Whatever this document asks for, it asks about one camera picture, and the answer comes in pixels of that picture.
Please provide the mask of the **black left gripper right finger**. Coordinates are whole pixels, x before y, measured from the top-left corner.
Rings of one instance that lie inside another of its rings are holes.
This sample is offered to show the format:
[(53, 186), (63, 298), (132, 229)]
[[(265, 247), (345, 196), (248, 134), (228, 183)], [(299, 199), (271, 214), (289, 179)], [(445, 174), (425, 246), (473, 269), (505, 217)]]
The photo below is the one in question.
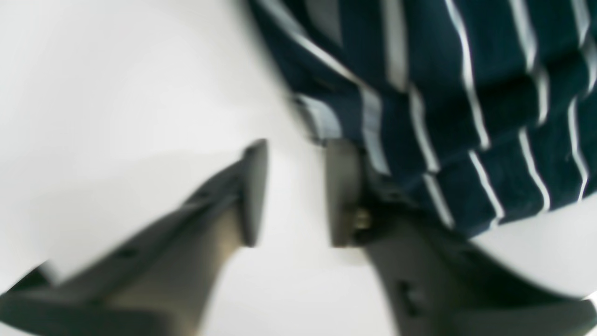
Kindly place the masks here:
[(499, 264), (414, 206), (348, 140), (326, 143), (331, 244), (373, 264), (401, 336), (587, 336), (588, 299), (554, 293)]

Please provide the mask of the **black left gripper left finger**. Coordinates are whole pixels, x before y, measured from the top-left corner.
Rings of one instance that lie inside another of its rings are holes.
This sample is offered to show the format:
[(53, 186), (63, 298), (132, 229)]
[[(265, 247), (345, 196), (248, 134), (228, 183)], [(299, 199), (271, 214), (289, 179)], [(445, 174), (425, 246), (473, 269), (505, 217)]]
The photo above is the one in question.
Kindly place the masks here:
[(257, 244), (268, 148), (240, 160), (185, 202), (60, 284), (37, 266), (1, 296), (1, 321), (36, 336), (194, 336), (219, 272)]

